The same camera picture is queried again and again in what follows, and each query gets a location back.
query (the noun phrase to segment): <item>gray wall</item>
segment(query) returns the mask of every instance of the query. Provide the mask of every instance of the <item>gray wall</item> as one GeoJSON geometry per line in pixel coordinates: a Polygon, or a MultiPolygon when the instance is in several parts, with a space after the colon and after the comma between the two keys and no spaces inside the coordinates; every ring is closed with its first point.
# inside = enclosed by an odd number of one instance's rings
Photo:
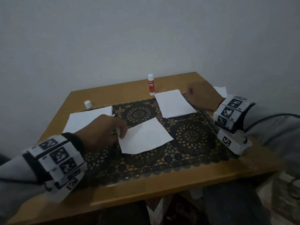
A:
{"type": "Polygon", "coordinates": [[[299,0],[0,0],[0,149],[35,143],[70,91],[197,71],[298,112],[299,0]]]}

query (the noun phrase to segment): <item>paper scrap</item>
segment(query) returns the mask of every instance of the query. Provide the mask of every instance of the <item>paper scrap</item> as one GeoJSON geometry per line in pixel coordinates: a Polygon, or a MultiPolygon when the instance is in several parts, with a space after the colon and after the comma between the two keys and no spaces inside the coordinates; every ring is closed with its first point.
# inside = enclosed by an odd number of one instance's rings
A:
{"type": "Polygon", "coordinates": [[[163,118],[178,117],[197,112],[179,90],[157,93],[155,98],[163,118]]]}
{"type": "Polygon", "coordinates": [[[167,130],[154,117],[128,129],[124,139],[119,137],[123,153],[138,154],[149,151],[173,140],[167,130]]]}
{"type": "Polygon", "coordinates": [[[214,87],[214,88],[223,98],[227,97],[226,87],[214,87]]]}
{"type": "Polygon", "coordinates": [[[72,113],[69,116],[69,120],[63,132],[75,133],[90,124],[95,118],[99,117],[102,114],[111,116],[113,114],[113,107],[107,106],[95,110],[72,113]]]}

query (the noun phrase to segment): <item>tabletop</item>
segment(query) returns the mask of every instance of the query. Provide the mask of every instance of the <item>tabletop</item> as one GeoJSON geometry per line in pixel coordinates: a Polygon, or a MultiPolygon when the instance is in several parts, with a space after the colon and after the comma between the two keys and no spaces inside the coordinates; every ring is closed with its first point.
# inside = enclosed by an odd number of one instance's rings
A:
{"type": "MultiPolygon", "coordinates": [[[[186,84],[203,81],[197,72],[155,78],[155,92],[179,89],[185,93],[186,84]]],[[[57,114],[42,134],[39,141],[52,135],[61,134],[69,114],[85,108],[84,101],[90,100],[93,108],[153,98],[149,94],[148,80],[133,81],[103,87],[70,92],[57,114]]],[[[116,206],[133,201],[162,196],[243,177],[252,177],[282,169],[282,161],[267,148],[260,147],[252,140],[253,146],[238,159],[200,165],[180,171],[151,175],[133,181],[121,181],[116,185],[89,187],[70,194],[60,204],[54,204],[44,195],[25,202],[9,224],[38,223],[79,213],[116,206]]]]}

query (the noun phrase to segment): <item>red glue stick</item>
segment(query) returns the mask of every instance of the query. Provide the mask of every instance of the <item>red glue stick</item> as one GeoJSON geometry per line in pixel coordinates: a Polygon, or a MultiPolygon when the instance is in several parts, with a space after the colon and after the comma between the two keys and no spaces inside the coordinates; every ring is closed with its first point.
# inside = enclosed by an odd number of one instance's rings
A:
{"type": "Polygon", "coordinates": [[[148,82],[149,82],[150,95],[154,95],[155,94],[155,87],[154,87],[153,74],[148,74],[148,82]]]}

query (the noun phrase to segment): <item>glue stick cap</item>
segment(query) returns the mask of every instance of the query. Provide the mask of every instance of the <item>glue stick cap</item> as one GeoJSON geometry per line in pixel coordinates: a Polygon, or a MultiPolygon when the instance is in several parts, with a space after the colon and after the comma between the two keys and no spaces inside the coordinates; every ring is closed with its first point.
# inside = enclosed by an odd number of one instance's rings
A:
{"type": "Polygon", "coordinates": [[[154,78],[153,78],[153,74],[148,74],[148,80],[154,80],[154,78]]]}
{"type": "Polygon", "coordinates": [[[84,105],[85,105],[85,107],[86,107],[87,109],[90,109],[90,108],[92,108],[92,106],[93,106],[90,100],[85,101],[85,102],[84,102],[84,105]]]}

